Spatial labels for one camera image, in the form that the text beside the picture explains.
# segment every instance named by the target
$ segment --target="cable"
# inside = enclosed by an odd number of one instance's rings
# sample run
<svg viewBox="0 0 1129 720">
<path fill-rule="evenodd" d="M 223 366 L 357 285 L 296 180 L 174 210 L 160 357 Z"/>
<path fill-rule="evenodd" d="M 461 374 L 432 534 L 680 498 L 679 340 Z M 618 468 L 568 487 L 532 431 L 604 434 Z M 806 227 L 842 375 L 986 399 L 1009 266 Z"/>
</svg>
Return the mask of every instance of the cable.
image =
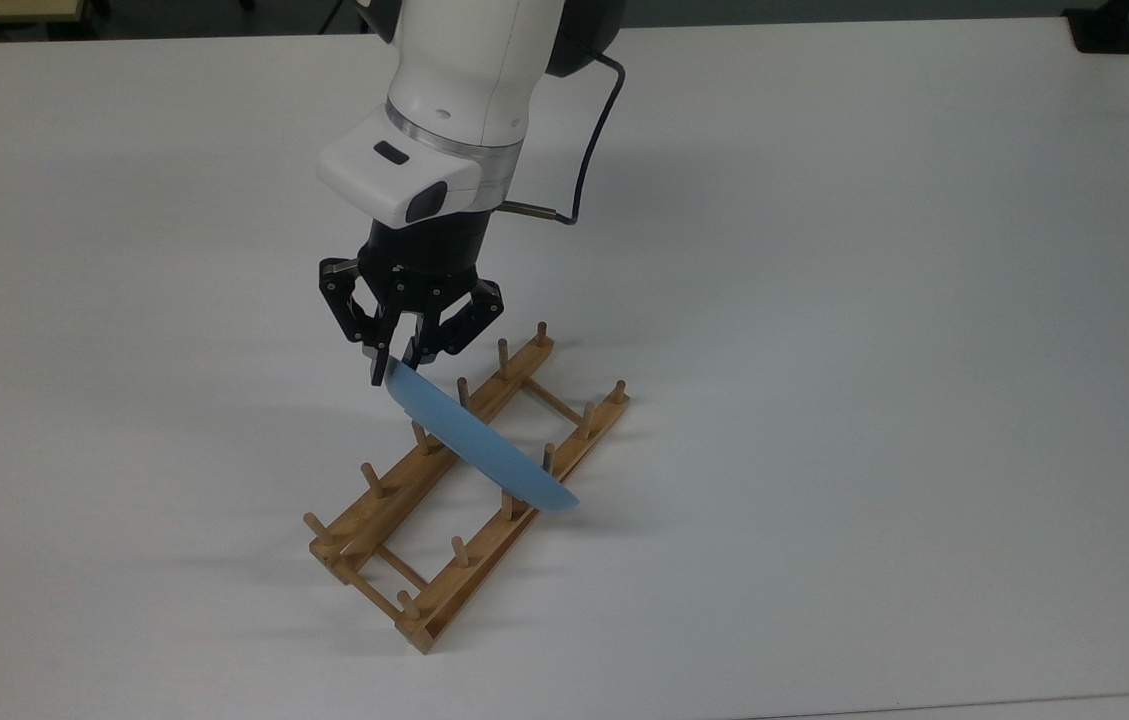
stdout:
<svg viewBox="0 0 1129 720">
<path fill-rule="evenodd" d="M 528 216 L 528 218 L 555 220 L 557 223 L 575 225 L 577 223 L 578 211 L 583 208 L 583 184 L 586 183 L 586 170 L 590 168 L 590 156 L 595 153 L 595 146 L 599 142 L 599 133 L 604 131 L 604 123 L 609 120 L 609 113 L 613 111 L 613 104 L 618 100 L 618 95 L 622 91 L 624 82 L 627 82 L 627 69 L 619 61 L 609 58 L 604 53 L 599 53 L 598 50 L 583 45 L 577 39 L 568 36 L 567 33 L 561 32 L 560 36 L 572 42 L 578 50 L 590 55 L 590 59 L 597 61 L 597 63 L 606 65 L 618 73 L 618 81 L 613 82 L 613 90 L 609 93 L 609 100 L 605 102 L 604 109 L 599 112 L 599 120 L 596 120 L 595 129 L 590 132 L 590 142 L 587 143 L 586 152 L 583 155 L 583 166 L 577 170 L 577 184 L 574 186 L 574 214 L 572 217 L 561 216 L 559 210 L 554 210 L 553 208 L 542 208 L 542 205 L 530 205 L 527 202 L 511 201 L 504 202 L 497 207 L 497 210 L 517 216 Z"/>
<path fill-rule="evenodd" d="M 322 24 L 322 26 L 320 26 L 320 32 L 316 33 L 316 35 L 323 35 L 323 33 L 325 33 L 327 30 L 329 26 L 331 26 L 331 24 L 332 24 L 332 19 L 336 18 L 336 10 L 341 9 L 341 5 L 344 1 L 345 0 L 336 0 L 336 2 L 334 3 L 334 6 L 332 6 L 332 10 L 329 14 L 329 17 L 325 18 L 325 24 Z"/>
</svg>

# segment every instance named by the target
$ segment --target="table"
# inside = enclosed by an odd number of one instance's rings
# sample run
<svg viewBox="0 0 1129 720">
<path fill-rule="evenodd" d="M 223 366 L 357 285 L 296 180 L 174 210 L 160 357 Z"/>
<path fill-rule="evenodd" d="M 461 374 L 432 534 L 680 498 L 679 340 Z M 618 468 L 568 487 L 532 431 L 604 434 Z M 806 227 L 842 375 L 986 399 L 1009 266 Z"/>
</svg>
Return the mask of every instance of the table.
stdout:
<svg viewBox="0 0 1129 720">
<path fill-rule="evenodd" d="M 371 37 L 0 46 L 0 715 L 691 717 L 1129 693 L 1129 58 L 1061 19 L 623 32 L 576 228 L 428 377 L 633 405 L 431 656 L 305 548 L 412 444 L 317 261 Z M 563 204 L 611 77 L 548 79 Z M 558 433 L 513 405 L 528 447 Z M 437 489 L 423 574 L 496 506 Z"/>
</svg>

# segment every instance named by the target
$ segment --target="blue plate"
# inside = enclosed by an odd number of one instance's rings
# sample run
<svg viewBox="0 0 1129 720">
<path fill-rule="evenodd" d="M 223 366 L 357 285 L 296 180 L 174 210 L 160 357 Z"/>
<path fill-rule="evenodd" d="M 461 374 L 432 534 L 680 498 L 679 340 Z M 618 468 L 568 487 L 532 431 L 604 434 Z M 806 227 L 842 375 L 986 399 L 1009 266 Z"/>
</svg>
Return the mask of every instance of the blue plate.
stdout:
<svg viewBox="0 0 1129 720">
<path fill-rule="evenodd" d="M 386 363 L 386 392 L 409 418 L 510 495 L 549 512 L 577 506 L 577 497 L 559 480 L 394 357 Z"/>
</svg>

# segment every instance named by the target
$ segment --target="floor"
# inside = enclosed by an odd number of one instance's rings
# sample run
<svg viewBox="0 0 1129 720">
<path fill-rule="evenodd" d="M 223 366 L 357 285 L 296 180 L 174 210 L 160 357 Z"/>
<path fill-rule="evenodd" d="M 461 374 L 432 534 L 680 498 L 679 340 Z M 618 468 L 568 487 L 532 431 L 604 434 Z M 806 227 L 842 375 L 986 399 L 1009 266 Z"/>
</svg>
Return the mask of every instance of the floor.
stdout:
<svg viewBox="0 0 1129 720">
<path fill-rule="evenodd" d="M 336 0 L 111 0 L 108 18 L 89 12 L 88 35 L 103 39 L 312 35 Z M 695 24 L 804 23 L 930 18 L 1056 17 L 1068 6 L 1094 0 L 628 0 L 628 27 Z M 353 3 L 334 14 L 330 33 L 359 32 Z M 78 35 L 78 28 L 0 28 L 0 41 L 35 41 Z"/>
</svg>

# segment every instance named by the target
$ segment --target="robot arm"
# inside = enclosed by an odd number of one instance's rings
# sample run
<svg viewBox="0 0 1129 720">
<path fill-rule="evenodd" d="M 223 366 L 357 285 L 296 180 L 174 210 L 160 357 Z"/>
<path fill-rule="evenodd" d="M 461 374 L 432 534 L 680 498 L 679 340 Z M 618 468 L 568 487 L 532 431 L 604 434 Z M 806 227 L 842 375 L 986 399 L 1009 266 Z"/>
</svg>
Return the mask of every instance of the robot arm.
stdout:
<svg viewBox="0 0 1129 720">
<path fill-rule="evenodd" d="M 564 0 L 408 0 L 384 105 L 320 155 L 320 177 L 388 228 L 506 197 Z"/>
<path fill-rule="evenodd" d="M 399 47 L 385 104 L 320 155 L 318 174 L 373 218 L 355 260 L 320 265 L 320 286 L 345 340 L 364 343 L 380 384 L 401 315 L 417 317 L 405 365 L 457 354 L 504 310 L 478 276 L 488 218 L 506 200 L 542 74 L 590 60 L 555 36 L 602 50 L 622 0 L 357 0 Z M 373 314 L 353 299 L 368 284 Z M 440 323 L 460 300 L 462 309 Z"/>
</svg>

